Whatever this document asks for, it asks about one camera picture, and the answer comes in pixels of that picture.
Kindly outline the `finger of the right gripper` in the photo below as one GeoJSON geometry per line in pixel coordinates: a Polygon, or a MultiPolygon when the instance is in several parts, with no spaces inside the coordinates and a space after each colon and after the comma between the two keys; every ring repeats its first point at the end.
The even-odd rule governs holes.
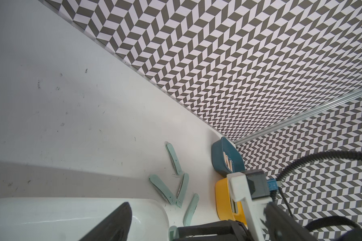
{"type": "Polygon", "coordinates": [[[244,225],[237,221],[219,221],[199,226],[173,226],[174,241],[244,241],[244,225]]]}

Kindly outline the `dark teal storage box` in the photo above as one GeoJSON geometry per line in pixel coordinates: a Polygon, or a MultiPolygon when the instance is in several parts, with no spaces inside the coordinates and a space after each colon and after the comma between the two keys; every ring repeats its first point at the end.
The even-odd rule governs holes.
{"type": "Polygon", "coordinates": [[[211,156],[212,165],[215,171],[223,178],[226,178],[228,174],[233,172],[245,171],[242,155],[225,137],[222,137],[220,140],[212,144],[211,156]],[[228,157],[228,160],[232,161],[232,169],[227,166],[225,157],[228,157]]]}

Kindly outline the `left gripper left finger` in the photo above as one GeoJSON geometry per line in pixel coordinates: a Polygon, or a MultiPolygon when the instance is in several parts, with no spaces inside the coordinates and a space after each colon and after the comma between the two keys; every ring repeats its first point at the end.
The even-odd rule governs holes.
{"type": "Polygon", "coordinates": [[[124,202],[80,241],[126,241],[131,223],[132,209],[128,202],[124,202]]]}

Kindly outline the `yellow storage box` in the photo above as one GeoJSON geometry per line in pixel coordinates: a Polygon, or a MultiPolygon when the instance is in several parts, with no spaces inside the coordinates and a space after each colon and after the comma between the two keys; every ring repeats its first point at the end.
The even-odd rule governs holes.
{"type": "Polygon", "coordinates": [[[227,178],[215,184],[216,210],[221,221],[239,221],[247,225],[241,202],[234,202],[230,197],[227,178]]]}

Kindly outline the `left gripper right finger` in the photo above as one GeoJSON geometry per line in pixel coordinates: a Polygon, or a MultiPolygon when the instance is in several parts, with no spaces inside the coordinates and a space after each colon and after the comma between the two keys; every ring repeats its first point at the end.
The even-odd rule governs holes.
{"type": "Polygon", "coordinates": [[[269,202],[266,205],[264,215],[266,218],[264,225],[267,227],[272,241],[317,240],[309,231],[300,226],[274,202],[269,202]]]}

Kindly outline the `white storage box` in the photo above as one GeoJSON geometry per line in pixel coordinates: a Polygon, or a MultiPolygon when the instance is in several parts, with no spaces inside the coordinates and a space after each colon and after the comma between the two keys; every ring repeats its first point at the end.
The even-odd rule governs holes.
{"type": "Polygon", "coordinates": [[[18,197],[0,199],[0,241],[78,241],[125,202],[129,241],[168,240],[168,216],[155,200],[18,197]]]}

